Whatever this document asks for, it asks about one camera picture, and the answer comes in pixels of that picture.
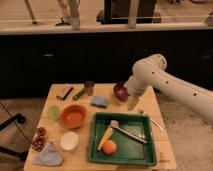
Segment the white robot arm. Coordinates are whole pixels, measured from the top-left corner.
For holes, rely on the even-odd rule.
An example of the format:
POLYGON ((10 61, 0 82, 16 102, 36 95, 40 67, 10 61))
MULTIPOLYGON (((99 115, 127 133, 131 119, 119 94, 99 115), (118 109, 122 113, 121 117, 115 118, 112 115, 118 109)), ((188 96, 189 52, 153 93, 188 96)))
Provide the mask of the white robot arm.
POLYGON ((166 58, 161 54, 135 62, 132 75, 125 83, 128 94, 140 97, 148 86, 152 86, 213 125, 213 92, 168 74, 166 67, 166 58))

